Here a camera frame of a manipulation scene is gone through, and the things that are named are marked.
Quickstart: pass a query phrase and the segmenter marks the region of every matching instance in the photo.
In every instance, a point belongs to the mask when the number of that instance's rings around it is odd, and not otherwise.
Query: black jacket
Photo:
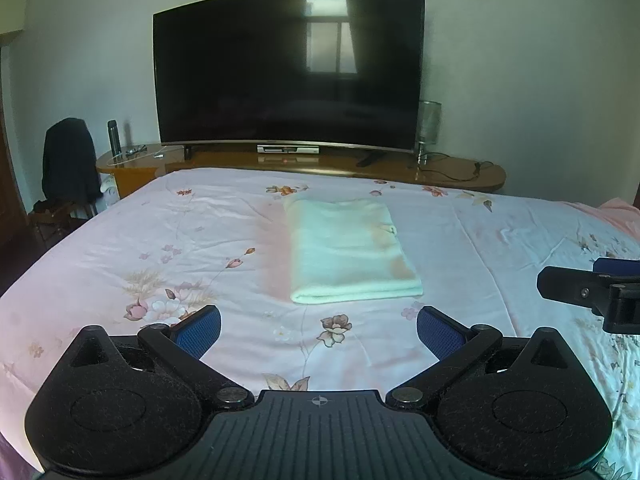
[[[82,119],[68,117],[47,130],[42,191],[48,200],[69,200],[80,205],[102,196],[94,141]]]

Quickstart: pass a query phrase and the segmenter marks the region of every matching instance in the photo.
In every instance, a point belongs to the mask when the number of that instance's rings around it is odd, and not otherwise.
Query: triangular cutout
[[[562,357],[556,343],[552,339],[543,339],[536,351],[532,364],[538,366],[551,366],[553,368],[567,368],[566,361]]]
[[[71,361],[73,368],[78,368],[87,365],[97,365],[105,363],[109,360],[107,354],[102,349],[100,342],[93,337],[88,337],[82,343],[76,357]]]

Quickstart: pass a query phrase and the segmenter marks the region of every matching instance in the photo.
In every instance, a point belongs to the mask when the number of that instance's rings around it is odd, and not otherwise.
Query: television stand leg
[[[385,155],[386,155],[386,152],[382,152],[382,151],[379,151],[379,150],[372,150],[372,151],[369,152],[369,155],[367,155],[365,158],[363,158],[361,161],[359,161],[356,164],[356,166],[358,168],[365,168],[366,166],[370,166],[374,162],[379,161]]]

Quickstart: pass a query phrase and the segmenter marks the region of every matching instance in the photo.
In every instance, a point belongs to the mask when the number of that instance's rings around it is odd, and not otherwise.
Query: television
[[[410,152],[425,0],[205,0],[154,15],[163,144]]]

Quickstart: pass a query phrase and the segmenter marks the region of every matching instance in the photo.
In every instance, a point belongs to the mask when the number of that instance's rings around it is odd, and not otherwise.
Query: mattress
[[[424,285],[416,298],[318,305],[289,299],[282,199],[374,198]],[[254,394],[384,394],[436,362],[419,341],[424,304],[507,336],[557,328],[606,400],[614,434],[598,471],[640,474],[640,338],[604,333],[590,310],[543,300],[545,266],[640,259],[615,227],[564,203],[336,176],[197,169],[168,174],[47,252],[0,298],[0,432],[39,467],[24,414],[79,329],[111,335],[218,306],[222,334],[202,360]],[[338,324],[344,330],[330,332]]]

